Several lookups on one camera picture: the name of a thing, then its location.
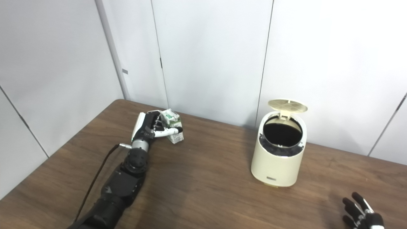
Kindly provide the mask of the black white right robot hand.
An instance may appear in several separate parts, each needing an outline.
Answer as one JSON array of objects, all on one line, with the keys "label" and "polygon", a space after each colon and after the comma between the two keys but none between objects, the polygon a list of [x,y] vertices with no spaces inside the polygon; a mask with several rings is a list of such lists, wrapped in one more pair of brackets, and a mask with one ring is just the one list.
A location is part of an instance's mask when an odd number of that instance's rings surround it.
[{"label": "black white right robot hand", "polygon": [[342,198],[344,210],[342,220],[349,229],[384,229],[381,214],[375,212],[370,204],[359,193],[352,193],[353,200]]}]

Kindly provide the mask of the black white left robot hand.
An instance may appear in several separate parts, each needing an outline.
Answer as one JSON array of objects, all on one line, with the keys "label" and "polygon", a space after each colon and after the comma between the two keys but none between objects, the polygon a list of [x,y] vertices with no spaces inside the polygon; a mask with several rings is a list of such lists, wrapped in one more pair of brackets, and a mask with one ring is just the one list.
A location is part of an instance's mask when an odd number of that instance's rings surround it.
[{"label": "black white left robot hand", "polygon": [[138,115],[131,142],[142,140],[150,143],[155,138],[167,137],[183,132],[182,127],[166,127],[163,124],[161,110],[148,111]]}]

